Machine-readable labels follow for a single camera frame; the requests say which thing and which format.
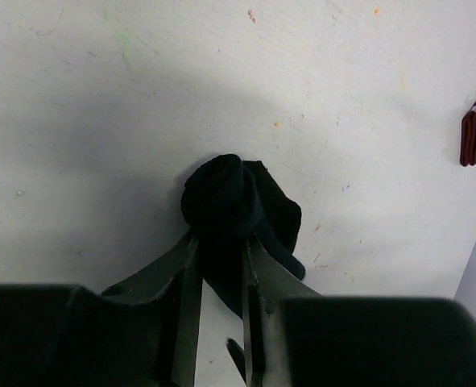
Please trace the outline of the black sock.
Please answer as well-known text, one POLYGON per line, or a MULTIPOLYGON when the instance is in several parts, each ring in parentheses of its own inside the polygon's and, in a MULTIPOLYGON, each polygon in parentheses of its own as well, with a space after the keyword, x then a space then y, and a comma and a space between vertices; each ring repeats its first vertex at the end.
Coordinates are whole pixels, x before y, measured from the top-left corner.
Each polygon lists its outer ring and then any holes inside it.
POLYGON ((262 162, 216 156, 185 182, 180 207, 199 239, 205 281, 237 316, 242 316, 241 246, 250 235, 294 277, 304 279, 305 268, 293 255, 301 208, 262 162))

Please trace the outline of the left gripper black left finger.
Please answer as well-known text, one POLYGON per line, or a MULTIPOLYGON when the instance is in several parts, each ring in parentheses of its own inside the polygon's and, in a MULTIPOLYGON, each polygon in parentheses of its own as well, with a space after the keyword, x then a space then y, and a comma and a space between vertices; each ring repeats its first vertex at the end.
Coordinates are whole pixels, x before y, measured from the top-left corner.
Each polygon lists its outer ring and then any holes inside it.
POLYGON ((202 278, 187 234, 102 293, 0 285, 0 386, 191 386, 202 278))

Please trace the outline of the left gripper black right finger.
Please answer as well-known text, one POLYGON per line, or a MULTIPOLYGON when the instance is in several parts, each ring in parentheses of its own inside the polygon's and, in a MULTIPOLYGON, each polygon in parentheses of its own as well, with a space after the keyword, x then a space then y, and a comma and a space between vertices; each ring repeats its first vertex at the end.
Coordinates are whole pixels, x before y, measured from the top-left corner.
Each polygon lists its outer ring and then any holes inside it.
POLYGON ((444 298, 322 296, 269 256, 242 250, 249 386, 476 386, 476 322, 444 298))

